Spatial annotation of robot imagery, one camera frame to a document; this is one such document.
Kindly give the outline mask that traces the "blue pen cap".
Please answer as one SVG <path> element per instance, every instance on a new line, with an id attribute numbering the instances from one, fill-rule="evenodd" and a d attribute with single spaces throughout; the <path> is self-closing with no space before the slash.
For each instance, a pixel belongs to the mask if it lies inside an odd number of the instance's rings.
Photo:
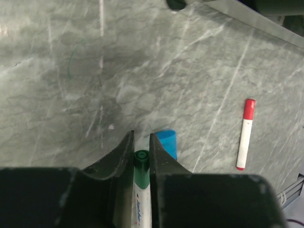
<path id="1" fill-rule="evenodd" d="M 177 160 L 177 137 L 172 129 L 155 132 L 164 150 Z"/>

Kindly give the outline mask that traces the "green pen cap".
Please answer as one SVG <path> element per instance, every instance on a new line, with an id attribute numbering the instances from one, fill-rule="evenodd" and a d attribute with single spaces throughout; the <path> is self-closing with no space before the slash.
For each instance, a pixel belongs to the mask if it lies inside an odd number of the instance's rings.
<path id="1" fill-rule="evenodd" d="M 150 184 L 149 151 L 139 150 L 134 154 L 134 181 L 140 189 L 146 189 Z"/>

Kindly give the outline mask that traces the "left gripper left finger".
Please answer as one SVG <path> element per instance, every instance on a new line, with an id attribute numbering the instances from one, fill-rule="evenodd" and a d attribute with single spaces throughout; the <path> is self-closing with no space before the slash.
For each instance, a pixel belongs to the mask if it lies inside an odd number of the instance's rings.
<path id="1" fill-rule="evenodd" d="M 134 132 L 86 167 L 2 167 L 3 228 L 129 228 Z"/>

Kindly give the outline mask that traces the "white pen green tip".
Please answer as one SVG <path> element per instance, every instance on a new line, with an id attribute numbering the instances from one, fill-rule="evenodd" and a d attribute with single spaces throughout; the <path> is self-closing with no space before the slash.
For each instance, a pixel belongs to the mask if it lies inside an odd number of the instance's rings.
<path id="1" fill-rule="evenodd" d="M 151 228 L 152 213 L 150 184 L 145 189 L 141 189 L 138 185 L 134 184 L 134 202 L 137 227 Z"/>

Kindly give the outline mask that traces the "red pen cap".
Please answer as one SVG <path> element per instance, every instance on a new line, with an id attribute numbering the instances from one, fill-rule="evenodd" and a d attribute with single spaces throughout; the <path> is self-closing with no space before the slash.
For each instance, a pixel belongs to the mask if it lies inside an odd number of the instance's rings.
<path id="1" fill-rule="evenodd" d="M 245 101 L 243 119 L 253 120 L 255 103 L 256 103 L 256 101 L 254 99 L 247 99 Z"/>

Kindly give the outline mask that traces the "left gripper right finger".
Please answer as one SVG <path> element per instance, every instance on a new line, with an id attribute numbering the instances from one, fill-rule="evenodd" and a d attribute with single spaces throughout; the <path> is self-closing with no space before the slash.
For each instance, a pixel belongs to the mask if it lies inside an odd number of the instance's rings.
<path id="1" fill-rule="evenodd" d="M 192 173 L 150 135 L 154 228 L 283 228 L 285 218 L 266 179 Z"/>

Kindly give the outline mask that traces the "white pen red tip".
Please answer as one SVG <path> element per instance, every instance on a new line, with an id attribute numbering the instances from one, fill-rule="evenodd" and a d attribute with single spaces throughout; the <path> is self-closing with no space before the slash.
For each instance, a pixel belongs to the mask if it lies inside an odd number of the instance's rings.
<path id="1" fill-rule="evenodd" d="M 243 120 L 236 163 L 236 168 L 240 171 L 244 170 L 246 166 L 252 123 L 253 120 Z"/>

